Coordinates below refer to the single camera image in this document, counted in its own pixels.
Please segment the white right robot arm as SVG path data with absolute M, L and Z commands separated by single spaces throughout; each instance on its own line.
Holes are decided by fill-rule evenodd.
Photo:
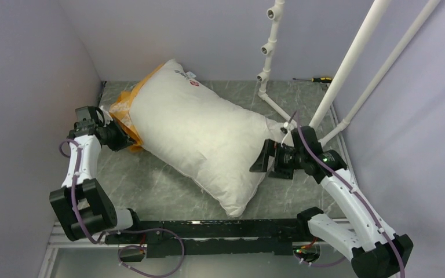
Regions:
M 250 171 L 290 180 L 295 171 L 304 170 L 335 200 L 353 228 L 343 228 L 313 207 L 297 215 L 298 237 L 317 237 L 327 242 L 351 263 L 357 277 L 405 277 L 413 250 L 410 237 L 398 235 L 380 217 L 353 183 L 352 173 L 340 154 L 323 150 L 313 128 L 300 126 L 288 134 L 292 146 L 266 139 Z

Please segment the yellow pillowcase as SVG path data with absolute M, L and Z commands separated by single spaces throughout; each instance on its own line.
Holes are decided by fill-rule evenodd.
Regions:
M 164 63 L 157 66 L 150 74 L 148 74 L 143 80 L 139 81 L 131 91 L 122 91 L 118 99 L 110 106 L 109 114 L 114 120 L 116 120 L 122 130 L 133 140 L 133 144 L 128 147 L 131 152 L 142 151 L 143 141 L 137 132 L 136 128 L 130 117 L 130 110 L 132 103 L 139 93 L 140 89 L 145 83 L 162 67 Z

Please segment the white pillow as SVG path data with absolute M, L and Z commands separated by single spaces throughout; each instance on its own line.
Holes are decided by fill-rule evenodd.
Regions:
M 281 141 L 282 124 L 245 109 L 169 60 L 140 89 L 130 110 L 142 148 L 240 217 L 264 180 L 249 172 L 264 141 Z

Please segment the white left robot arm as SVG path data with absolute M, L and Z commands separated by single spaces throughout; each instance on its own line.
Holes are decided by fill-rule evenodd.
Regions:
M 49 194 L 58 222 L 72 242 L 88 239 L 97 244 L 116 232 L 128 243 L 136 243 L 144 233 L 137 214 L 116 208 L 97 179 L 102 147 L 120 151 L 134 141 L 99 107 L 80 107 L 75 113 L 77 121 L 64 141 L 70 148 L 67 174 L 61 188 Z

